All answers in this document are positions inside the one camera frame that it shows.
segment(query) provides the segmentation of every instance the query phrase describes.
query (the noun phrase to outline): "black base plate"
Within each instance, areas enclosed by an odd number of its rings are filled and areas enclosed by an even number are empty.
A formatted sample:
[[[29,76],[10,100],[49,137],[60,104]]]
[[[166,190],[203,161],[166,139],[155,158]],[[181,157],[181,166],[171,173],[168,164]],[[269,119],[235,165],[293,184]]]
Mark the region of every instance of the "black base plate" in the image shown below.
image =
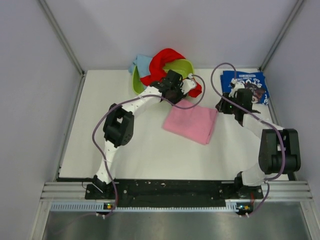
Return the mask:
[[[224,207],[226,199],[262,199],[261,187],[235,189],[233,181],[115,179],[118,207]],[[87,200],[115,199],[111,183],[102,193],[93,184],[87,185]]]

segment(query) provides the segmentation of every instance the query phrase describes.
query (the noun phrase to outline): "pink cloth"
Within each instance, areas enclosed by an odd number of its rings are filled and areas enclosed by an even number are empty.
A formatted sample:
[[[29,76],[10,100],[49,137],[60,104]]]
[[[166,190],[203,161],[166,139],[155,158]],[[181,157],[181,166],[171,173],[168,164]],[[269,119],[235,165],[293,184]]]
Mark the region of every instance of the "pink cloth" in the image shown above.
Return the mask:
[[[177,105],[186,108],[193,103],[183,99]],[[199,105],[187,110],[172,107],[164,121],[163,129],[206,145],[210,142],[217,115],[216,109]]]

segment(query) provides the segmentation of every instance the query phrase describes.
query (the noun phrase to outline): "white wall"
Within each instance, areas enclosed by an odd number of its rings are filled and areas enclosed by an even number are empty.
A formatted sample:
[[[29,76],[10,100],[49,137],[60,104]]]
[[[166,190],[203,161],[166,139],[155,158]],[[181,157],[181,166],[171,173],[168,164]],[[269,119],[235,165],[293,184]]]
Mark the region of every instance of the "white wall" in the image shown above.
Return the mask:
[[[0,239],[27,239],[79,75],[35,0],[0,1]]]
[[[265,71],[280,122],[299,133],[301,170],[320,210],[320,1],[308,0]]]
[[[173,48],[197,68],[259,67],[296,0],[47,0],[82,67]]]

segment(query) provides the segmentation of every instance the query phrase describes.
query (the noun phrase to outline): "green plastic bowl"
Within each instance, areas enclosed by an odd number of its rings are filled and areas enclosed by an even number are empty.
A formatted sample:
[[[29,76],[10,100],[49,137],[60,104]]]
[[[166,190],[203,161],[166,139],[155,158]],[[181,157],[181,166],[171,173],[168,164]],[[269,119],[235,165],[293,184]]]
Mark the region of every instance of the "green plastic bowl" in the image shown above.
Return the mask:
[[[173,70],[182,75],[183,79],[187,78],[188,74],[194,74],[194,66],[187,59],[177,59],[172,62],[168,62],[164,65],[163,70],[167,73],[169,70]],[[139,95],[142,93],[145,88],[142,82],[140,81],[139,72],[137,66],[134,67],[132,74],[132,89],[135,94]]]

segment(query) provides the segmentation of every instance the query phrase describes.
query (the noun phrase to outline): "red cloth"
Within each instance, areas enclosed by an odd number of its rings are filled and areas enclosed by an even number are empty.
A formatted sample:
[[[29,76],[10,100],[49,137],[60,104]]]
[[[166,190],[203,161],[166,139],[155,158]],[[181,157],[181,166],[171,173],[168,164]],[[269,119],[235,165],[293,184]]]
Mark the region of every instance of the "red cloth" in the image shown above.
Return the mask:
[[[173,62],[177,59],[186,59],[180,53],[171,48],[166,48],[158,52],[151,60],[149,65],[150,75],[141,77],[140,80],[145,86],[149,86],[154,81],[161,81],[167,74],[163,70],[166,63]],[[196,98],[202,92],[202,87],[196,83],[196,87],[189,91],[189,96]]]

